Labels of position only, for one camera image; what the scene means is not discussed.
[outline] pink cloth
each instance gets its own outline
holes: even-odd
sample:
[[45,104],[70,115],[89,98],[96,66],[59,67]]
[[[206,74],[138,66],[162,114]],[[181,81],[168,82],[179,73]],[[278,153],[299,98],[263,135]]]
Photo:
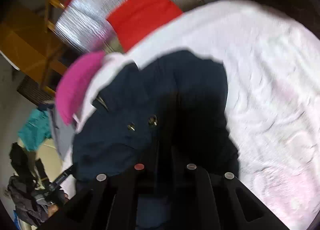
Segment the pink cloth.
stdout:
[[93,76],[102,66],[104,51],[79,57],[65,72],[57,86],[56,108],[67,125],[82,106],[84,95]]

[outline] pile of clothes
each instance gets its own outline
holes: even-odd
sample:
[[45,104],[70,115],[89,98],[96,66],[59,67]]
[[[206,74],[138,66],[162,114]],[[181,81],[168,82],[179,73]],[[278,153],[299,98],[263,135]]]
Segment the pile of clothes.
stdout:
[[18,218],[32,226],[40,226],[48,219],[48,203],[44,199],[38,180],[29,170],[28,157],[23,149],[13,143],[10,151],[11,165],[17,175],[9,179],[8,191],[16,206]]

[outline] folded clothes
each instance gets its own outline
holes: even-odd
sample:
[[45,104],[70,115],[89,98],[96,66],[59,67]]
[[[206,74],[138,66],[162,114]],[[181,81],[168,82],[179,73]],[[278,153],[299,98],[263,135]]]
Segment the folded clothes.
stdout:
[[34,109],[18,136],[28,151],[36,151],[44,139],[51,138],[48,112]]
[[[224,116],[227,93],[223,65],[189,51],[163,56],[142,70],[134,63],[126,65],[99,92],[92,103],[97,110],[74,138],[74,177],[88,181],[100,173],[123,172],[138,161],[153,143],[157,128],[168,121],[177,126],[167,138],[178,142],[194,163],[210,173],[238,175],[237,149],[228,137]],[[169,107],[176,115],[166,116]],[[154,116],[156,127],[148,124]]]

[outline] black clothing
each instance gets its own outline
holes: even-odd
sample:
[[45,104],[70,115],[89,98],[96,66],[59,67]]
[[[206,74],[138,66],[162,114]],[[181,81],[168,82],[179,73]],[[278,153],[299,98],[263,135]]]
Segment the black clothing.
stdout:
[[36,203],[36,200],[20,177],[10,177],[8,191],[16,205],[16,213],[22,221],[33,226],[39,226],[48,219],[46,211]]
[[31,192],[35,188],[36,178],[29,170],[27,155],[17,143],[13,143],[9,157],[11,159],[11,166],[19,175],[20,181],[24,182],[28,191]]
[[97,110],[74,138],[75,178],[119,174],[153,142],[176,144],[209,173],[237,176],[237,149],[224,116],[227,93],[223,65],[189,51],[162,56],[143,70],[128,64],[99,92],[92,103]]

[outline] white fabric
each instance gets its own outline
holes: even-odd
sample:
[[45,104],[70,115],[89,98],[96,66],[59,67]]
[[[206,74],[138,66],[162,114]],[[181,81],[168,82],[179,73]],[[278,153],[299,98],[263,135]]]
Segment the white fabric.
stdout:
[[[72,145],[68,149],[66,156],[62,164],[62,171],[65,171],[72,165]],[[72,198],[76,194],[76,179],[73,175],[67,177],[67,179],[60,184],[61,188],[65,193],[68,194],[69,198]]]
[[[291,230],[305,230],[320,204],[320,41],[278,12],[219,1],[183,14],[119,56],[99,71],[88,94],[130,60],[143,68],[182,48],[223,61],[240,180]],[[94,111],[89,99],[78,131]]]

